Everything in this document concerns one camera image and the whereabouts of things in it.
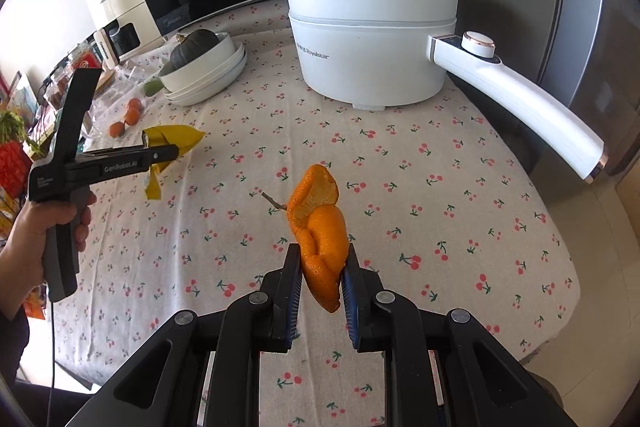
orange peel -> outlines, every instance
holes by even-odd
[[[306,285],[330,313],[340,308],[340,272],[349,253],[344,216],[336,206],[340,193],[330,172],[311,165],[291,193],[287,219],[300,245]]]

cherry print tablecloth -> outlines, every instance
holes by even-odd
[[[575,269],[527,175],[485,117],[447,80],[415,105],[384,112],[326,99],[302,80],[285,0],[208,21],[244,42],[242,75],[188,108],[147,100],[130,145],[155,124],[206,137],[162,174],[93,187],[98,196],[79,288],[57,305],[60,363],[103,383],[179,309],[224,309],[281,266],[292,240],[286,201],[314,162],[330,169],[362,266],[419,307],[471,311],[518,359],[554,337],[579,298]],[[159,66],[175,41],[136,59]],[[304,288],[288,355],[262,358],[261,424],[376,425],[379,353],[357,355],[342,309],[328,314]]]

bowl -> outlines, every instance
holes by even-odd
[[[211,81],[209,85],[205,86],[201,90],[197,90],[185,96],[174,98],[173,100],[167,96],[168,93],[166,92],[166,90],[164,90],[163,93],[167,98],[169,98],[171,103],[175,103],[175,105],[187,106],[204,102],[205,100],[211,98],[215,94],[225,89],[226,86],[231,84],[240,75],[240,73],[242,73],[242,70],[246,65],[246,60],[246,53],[243,53],[240,62],[235,64],[230,70],[220,76],[217,80]]]
[[[222,62],[217,68],[213,69],[212,71],[208,71],[202,78],[199,78],[195,82],[192,82],[189,86],[183,87],[182,89],[176,91],[167,89],[169,91],[169,93],[167,93],[168,98],[179,98],[182,96],[186,96],[191,92],[198,91],[203,87],[208,86],[216,78],[219,78],[231,68],[233,68],[242,59],[242,54],[244,54],[244,46],[241,43],[234,45],[236,46],[236,52],[233,53],[227,60]]]
[[[190,87],[191,84],[207,73],[215,70],[234,54],[236,49],[231,35],[227,32],[216,33],[216,35],[220,39],[220,42],[212,49],[204,55],[200,55],[200,57],[195,60],[192,60],[179,70],[160,77],[166,89],[169,91],[178,91],[185,87]]]

hand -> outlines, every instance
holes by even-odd
[[[95,201],[91,192],[87,205]],[[16,217],[6,246],[0,253],[0,312],[9,320],[28,293],[44,280],[42,254],[47,229],[69,223],[76,212],[75,205],[66,201],[27,201]],[[91,210],[87,206],[80,217],[80,225],[74,230],[78,251],[86,248],[90,223]]]

white electric pot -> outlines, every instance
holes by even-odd
[[[446,71],[522,120],[586,181],[604,142],[549,93],[507,68],[480,33],[452,35],[458,0],[289,0],[300,67],[320,94],[382,110],[425,100]]]

